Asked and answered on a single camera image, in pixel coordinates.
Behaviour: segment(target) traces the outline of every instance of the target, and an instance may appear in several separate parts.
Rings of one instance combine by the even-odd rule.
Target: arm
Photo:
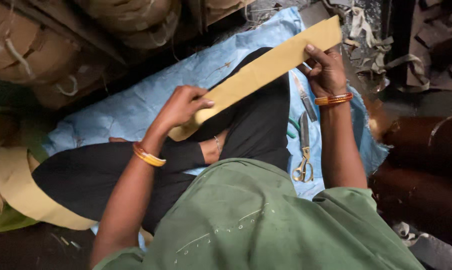
[[[175,126],[187,122],[199,109],[213,102],[200,98],[207,90],[179,86],[165,103],[146,132],[143,149],[158,156],[167,136]],[[91,268],[109,254],[138,245],[138,232],[152,191],[154,168],[133,155],[120,176],[106,205],[91,254]]]
[[[305,65],[298,66],[311,85],[317,98],[346,93],[346,77],[341,55],[333,48],[322,52],[310,45],[306,52],[311,55]],[[366,174],[356,146],[349,102],[320,106],[321,168],[325,187],[368,188]]]

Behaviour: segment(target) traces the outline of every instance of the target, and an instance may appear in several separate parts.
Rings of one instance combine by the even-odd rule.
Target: knife handle
[[[306,112],[308,113],[308,117],[310,118],[311,122],[318,121],[318,117],[316,117],[316,113],[314,112],[309,97],[302,97],[301,100],[303,101],[303,105],[306,108]]]

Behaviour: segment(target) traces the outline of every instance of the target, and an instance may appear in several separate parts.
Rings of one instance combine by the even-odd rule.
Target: green shirt
[[[147,253],[128,248],[94,269],[423,267],[377,214],[370,190],[330,188],[308,201],[277,167],[231,158],[198,175]]]

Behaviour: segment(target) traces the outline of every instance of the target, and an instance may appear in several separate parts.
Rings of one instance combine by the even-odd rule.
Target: finger
[[[318,64],[316,67],[314,67],[310,73],[308,74],[308,76],[306,76],[308,79],[310,79],[311,77],[314,77],[316,75],[318,75],[319,73],[321,73],[321,70],[323,70],[323,67]]]
[[[340,63],[341,65],[343,65],[343,57],[342,55],[339,53],[338,49],[336,48],[336,46],[331,47],[327,50],[325,50],[325,54],[331,58],[333,58],[334,60],[336,60],[336,62]]]
[[[310,68],[313,68],[318,62],[316,62],[313,58],[306,59],[305,62]]]
[[[200,109],[206,109],[214,106],[214,101],[207,98],[199,98],[194,100],[191,104],[193,105],[193,110],[197,112]]]
[[[306,77],[308,76],[308,74],[310,73],[311,69],[309,69],[307,66],[305,66],[304,64],[300,64],[299,66],[296,67],[299,71],[301,71],[301,73],[303,73]]]
[[[198,97],[202,97],[208,93],[208,89],[200,88],[197,86],[189,86],[189,97],[191,99],[195,99]]]
[[[327,67],[331,65],[332,58],[327,56],[323,51],[315,46],[308,44],[305,51],[311,56],[311,58],[320,63],[322,66]]]

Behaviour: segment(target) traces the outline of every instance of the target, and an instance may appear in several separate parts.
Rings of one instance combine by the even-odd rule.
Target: black pants
[[[249,54],[228,77],[270,49],[261,48]],[[182,172],[206,166],[198,142],[211,139],[224,129],[229,128],[229,133],[219,160],[249,158],[286,171],[290,155],[286,149],[288,115],[289,79],[284,74],[205,121],[187,140],[175,142],[168,138],[161,150],[161,158],[167,163],[155,170],[143,229],[153,234],[161,218],[194,180],[195,175]],[[57,203],[99,221],[132,155],[130,142],[87,145],[51,156],[32,177]]]

